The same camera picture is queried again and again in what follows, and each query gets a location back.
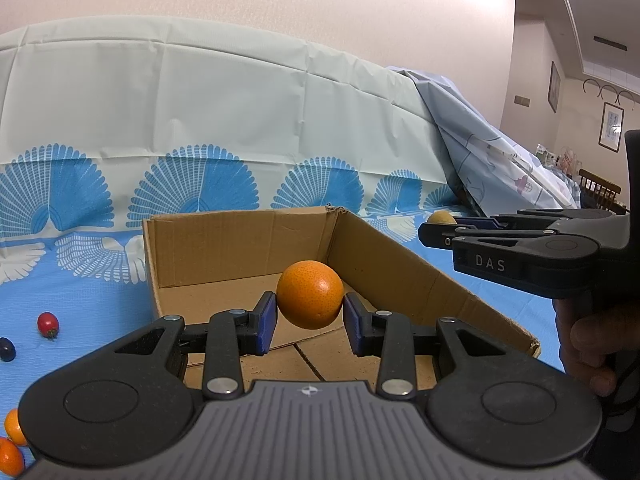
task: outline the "white wall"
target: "white wall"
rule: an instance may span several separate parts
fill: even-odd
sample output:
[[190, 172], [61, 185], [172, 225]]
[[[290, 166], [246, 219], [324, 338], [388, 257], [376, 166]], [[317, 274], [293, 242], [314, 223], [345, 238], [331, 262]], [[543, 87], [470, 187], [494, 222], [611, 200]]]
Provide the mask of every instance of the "white wall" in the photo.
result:
[[451, 78], [500, 125], [514, 0], [0, 0], [0, 33], [96, 14], [189, 16], [282, 32]]
[[[577, 79], [568, 79], [565, 82], [554, 151], [558, 153], [564, 146], [574, 150], [585, 170], [618, 184], [622, 188], [620, 200], [629, 205], [629, 175], [624, 139], [620, 142], [618, 153], [598, 144], [604, 103], [613, 104], [616, 95], [605, 90], [603, 100], [597, 97], [598, 89], [595, 86], [587, 84], [586, 89], [587, 93], [582, 89], [582, 81]], [[620, 102], [625, 109], [623, 132], [640, 129], [640, 105], [634, 107], [624, 96], [620, 98]]]
[[[557, 113], [547, 101], [552, 61], [562, 81]], [[500, 129], [530, 152], [535, 153], [538, 144], [552, 150], [560, 121], [563, 86], [564, 71], [545, 22], [516, 16], [511, 71]], [[530, 106], [515, 104], [516, 95], [531, 99]]]

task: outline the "orange fruit held by gripper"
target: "orange fruit held by gripper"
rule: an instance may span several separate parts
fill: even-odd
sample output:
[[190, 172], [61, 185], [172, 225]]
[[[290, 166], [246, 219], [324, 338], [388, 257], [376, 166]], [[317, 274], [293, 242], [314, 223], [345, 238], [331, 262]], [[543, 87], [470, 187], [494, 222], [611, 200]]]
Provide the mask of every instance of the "orange fruit held by gripper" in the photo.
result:
[[305, 260], [287, 267], [278, 281], [278, 308], [287, 321], [317, 330], [331, 324], [342, 306], [344, 287], [335, 271]]
[[9, 476], [18, 476], [24, 471], [24, 457], [17, 446], [0, 436], [0, 472]]
[[18, 424], [18, 408], [12, 409], [4, 418], [4, 430], [16, 446], [26, 446], [27, 439]]

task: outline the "picture frame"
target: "picture frame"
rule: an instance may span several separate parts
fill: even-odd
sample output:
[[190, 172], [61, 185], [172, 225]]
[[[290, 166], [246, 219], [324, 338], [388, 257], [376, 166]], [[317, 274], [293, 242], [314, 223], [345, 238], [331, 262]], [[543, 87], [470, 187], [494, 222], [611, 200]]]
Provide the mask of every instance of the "picture frame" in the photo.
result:
[[558, 67], [552, 61], [551, 62], [551, 76], [549, 78], [549, 92], [546, 95], [546, 100], [551, 105], [551, 109], [555, 114], [558, 113], [558, 101], [560, 100], [560, 73]]
[[625, 109], [611, 103], [604, 103], [602, 123], [600, 124], [600, 139], [598, 144], [612, 152], [620, 151], [622, 125], [625, 120]]

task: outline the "cardboard box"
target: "cardboard box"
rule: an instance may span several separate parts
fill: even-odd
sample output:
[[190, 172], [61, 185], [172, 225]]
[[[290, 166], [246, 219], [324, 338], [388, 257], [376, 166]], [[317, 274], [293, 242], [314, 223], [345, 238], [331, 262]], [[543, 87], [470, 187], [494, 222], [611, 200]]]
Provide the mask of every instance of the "cardboard box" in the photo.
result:
[[[531, 356], [539, 342], [420, 256], [342, 208], [315, 207], [153, 216], [143, 226], [156, 316], [207, 322], [230, 308], [251, 310], [280, 273], [318, 260], [342, 278], [370, 310], [391, 310], [414, 323], [442, 316], [464, 320]], [[185, 383], [199, 388], [201, 354], [190, 355]], [[245, 387], [253, 379], [368, 380], [377, 357], [351, 354], [342, 316], [322, 330], [304, 330], [278, 316], [271, 351], [242, 358]], [[416, 358], [418, 387], [435, 384], [431, 359]]]

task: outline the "gray ridged plate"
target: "gray ridged plate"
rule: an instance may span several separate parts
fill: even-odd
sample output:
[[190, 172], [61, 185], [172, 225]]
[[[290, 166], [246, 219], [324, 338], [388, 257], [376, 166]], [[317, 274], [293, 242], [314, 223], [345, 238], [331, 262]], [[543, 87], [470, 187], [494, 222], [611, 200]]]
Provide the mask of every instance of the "gray ridged plate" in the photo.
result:
[[41, 461], [28, 480], [597, 480], [578, 461], [505, 470], [446, 447], [407, 402], [374, 396], [364, 382], [257, 381], [236, 400], [204, 407], [164, 453], [112, 470]]

